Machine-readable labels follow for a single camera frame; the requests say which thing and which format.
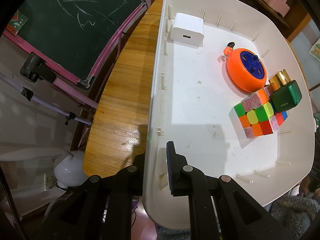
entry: red floor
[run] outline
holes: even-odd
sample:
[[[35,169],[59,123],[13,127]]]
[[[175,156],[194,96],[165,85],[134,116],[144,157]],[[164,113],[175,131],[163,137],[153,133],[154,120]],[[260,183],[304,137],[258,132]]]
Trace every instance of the red floor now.
[[[131,229],[131,240],[155,240],[157,237],[156,227],[144,210],[142,198],[139,199],[136,213],[137,218]]]

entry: orange cord reel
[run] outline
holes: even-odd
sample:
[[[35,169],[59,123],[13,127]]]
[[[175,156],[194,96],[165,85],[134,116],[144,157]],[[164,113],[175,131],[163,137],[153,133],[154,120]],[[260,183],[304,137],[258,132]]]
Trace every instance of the orange cord reel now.
[[[267,72],[261,60],[248,49],[233,49],[234,45],[234,42],[230,42],[223,50],[225,55],[229,55],[227,70],[231,80],[247,92],[263,88],[267,81]]]

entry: gray fuzzy blanket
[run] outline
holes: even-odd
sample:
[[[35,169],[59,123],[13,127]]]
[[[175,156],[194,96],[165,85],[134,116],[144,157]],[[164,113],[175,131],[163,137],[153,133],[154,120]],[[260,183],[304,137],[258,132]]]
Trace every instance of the gray fuzzy blanket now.
[[[299,239],[316,217],[320,205],[311,198],[282,196],[264,208],[289,230],[293,239]],[[190,240],[190,231],[159,227],[157,240]]]

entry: rubik's cube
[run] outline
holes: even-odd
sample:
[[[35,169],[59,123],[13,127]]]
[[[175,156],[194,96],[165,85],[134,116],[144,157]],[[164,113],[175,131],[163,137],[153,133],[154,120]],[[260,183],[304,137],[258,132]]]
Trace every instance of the rubik's cube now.
[[[272,106],[272,93],[272,87],[267,85],[234,106],[247,138],[272,134],[287,119],[286,112],[277,113]]]

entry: chalkboard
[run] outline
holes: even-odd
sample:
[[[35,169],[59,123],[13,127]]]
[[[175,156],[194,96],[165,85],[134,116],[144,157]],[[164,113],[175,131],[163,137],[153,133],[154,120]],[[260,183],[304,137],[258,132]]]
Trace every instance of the chalkboard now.
[[[86,80],[119,26],[141,0],[26,0],[29,19],[18,35],[54,62]]]

